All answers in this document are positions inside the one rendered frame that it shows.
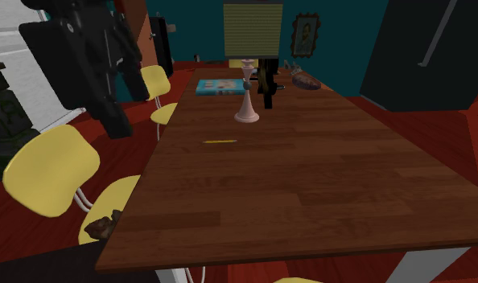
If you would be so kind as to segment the black refrigerator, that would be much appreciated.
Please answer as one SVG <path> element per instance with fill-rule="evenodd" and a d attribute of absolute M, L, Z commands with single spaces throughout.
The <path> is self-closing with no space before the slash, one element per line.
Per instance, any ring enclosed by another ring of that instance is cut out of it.
<path fill-rule="evenodd" d="M 360 94 L 391 112 L 468 109 L 478 95 L 478 0 L 389 0 Z"/>

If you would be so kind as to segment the brown rough lump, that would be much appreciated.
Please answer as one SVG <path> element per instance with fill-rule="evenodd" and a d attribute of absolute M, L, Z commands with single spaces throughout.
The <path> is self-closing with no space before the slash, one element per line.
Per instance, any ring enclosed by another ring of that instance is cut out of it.
<path fill-rule="evenodd" d="M 113 210 L 110 218 L 104 216 L 101 219 L 97 219 L 88 224 L 84 228 L 84 231 L 95 240 L 107 240 L 112 234 L 121 215 L 122 211 Z"/>

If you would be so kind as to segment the dark shelf unit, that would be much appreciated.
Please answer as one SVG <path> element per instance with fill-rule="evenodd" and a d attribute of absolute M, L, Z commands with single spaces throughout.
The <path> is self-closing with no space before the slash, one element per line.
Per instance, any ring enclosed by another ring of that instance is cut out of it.
<path fill-rule="evenodd" d="M 1 70 L 0 62 L 0 181 L 9 161 L 31 139 L 40 135 L 21 106 L 14 92 L 10 90 Z"/>

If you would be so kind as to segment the brown wooden table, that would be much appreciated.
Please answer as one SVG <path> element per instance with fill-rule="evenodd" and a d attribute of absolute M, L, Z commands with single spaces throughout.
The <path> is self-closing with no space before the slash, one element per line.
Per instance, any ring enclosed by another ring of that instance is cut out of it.
<path fill-rule="evenodd" d="M 96 265 L 100 273 L 478 245 L 478 187 L 328 88 L 274 107 L 197 96 L 193 73 Z M 235 143 L 204 144 L 235 139 Z"/>

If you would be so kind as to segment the blue book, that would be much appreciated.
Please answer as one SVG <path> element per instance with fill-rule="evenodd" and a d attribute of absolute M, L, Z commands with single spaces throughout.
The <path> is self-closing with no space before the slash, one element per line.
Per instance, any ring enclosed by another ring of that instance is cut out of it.
<path fill-rule="evenodd" d="M 199 80 L 197 96 L 244 95 L 243 79 Z"/>

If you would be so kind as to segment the orange door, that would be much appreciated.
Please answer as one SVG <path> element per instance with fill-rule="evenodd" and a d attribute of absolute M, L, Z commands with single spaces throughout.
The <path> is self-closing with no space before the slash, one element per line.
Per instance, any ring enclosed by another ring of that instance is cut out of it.
<path fill-rule="evenodd" d="M 142 53 L 143 67 L 157 65 L 155 46 L 150 37 L 151 28 L 145 0 L 122 0 L 127 22 Z"/>

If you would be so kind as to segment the brown bread loaf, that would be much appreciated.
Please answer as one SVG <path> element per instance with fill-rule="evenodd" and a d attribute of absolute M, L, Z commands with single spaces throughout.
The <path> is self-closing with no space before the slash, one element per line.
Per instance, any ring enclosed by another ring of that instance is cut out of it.
<path fill-rule="evenodd" d="M 318 90 L 321 89 L 322 84 L 308 74 L 298 73 L 292 76 L 292 84 L 297 88 L 304 90 Z"/>

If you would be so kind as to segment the framed portrait picture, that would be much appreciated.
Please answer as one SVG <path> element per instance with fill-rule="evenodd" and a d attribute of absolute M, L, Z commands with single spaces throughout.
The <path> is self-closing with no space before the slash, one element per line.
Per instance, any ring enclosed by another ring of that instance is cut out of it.
<path fill-rule="evenodd" d="M 319 38 L 318 29 L 321 26 L 317 13 L 300 13 L 292 23 L 294 31 L 291 36 L 291 56 L 293 58 L 310 58 L 316 49 Z"/>

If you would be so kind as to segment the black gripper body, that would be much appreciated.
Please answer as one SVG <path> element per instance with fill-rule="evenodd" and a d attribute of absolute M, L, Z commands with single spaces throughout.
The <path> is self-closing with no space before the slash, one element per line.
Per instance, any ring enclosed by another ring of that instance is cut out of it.
<path fill-rule="evenodd" d="M 20 0 L 51 18 L 23 23 L 19 32 L 66 109 L 115 113 L 115 77 L 122 62 L 118 37 L 125 15 L 108 0 Z"/>

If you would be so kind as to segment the black cabinet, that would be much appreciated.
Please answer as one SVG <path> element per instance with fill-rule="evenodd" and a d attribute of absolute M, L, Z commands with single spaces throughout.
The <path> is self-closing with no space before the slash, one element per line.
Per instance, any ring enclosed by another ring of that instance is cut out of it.
<path fill-rule="evenodd" d="M 155 46 L 158 65 L 164 69 L 167 77 L 171 77 L 174 70 L 166 20 L 162 16 L 149 17 L 149 20 L 151 30 L 150 38 Z"/>

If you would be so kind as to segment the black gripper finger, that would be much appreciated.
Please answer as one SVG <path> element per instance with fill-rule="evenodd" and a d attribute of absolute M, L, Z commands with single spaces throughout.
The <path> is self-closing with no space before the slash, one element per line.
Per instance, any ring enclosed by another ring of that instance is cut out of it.
<path fill-rule="evenodd" d="M 122 53 L 122 62 L 118 69 L 130 91 L 134 101 L 145 101 L 149 98 L 146 84 L 142 78 L 142 53 L 134 40 L 133 33 L 124 16 L 114 16 L 114 37 Z"/>
<path fill-rule="evenodd" d="M 129 119 L 116 102 L 106 101 L 86 106 L 91 117 L 98 120 L 111 139 L 130 137 L 133 133 Z"/>

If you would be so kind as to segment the pink candlestick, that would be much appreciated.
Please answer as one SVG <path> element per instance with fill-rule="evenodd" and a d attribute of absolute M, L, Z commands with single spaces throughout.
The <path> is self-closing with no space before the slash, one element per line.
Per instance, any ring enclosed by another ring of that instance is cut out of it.
<path fill-rule="evenodd" d="M 241 123 L 253 123 L 259 120 L 259 115 L 254 111 L 250 99 L 250 89 L 252 84 L 250 82 L 251 74 L 253 73 L 253 59 L 243 59 L 241 67 L 244 74 L 243 88 L 245 95 L 240 110 L 235 114 L 234 119 Z"/>

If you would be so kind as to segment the black robot stand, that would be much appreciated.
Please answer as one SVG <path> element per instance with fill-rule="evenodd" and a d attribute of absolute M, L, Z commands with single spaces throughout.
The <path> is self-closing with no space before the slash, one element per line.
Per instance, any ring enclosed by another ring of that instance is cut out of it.
<path fill-rule="evenodd" d="M 0 263 L 0 283 L 160 283 L 154 271 L 99 274 L 106 242 L 77 245 Z"/>

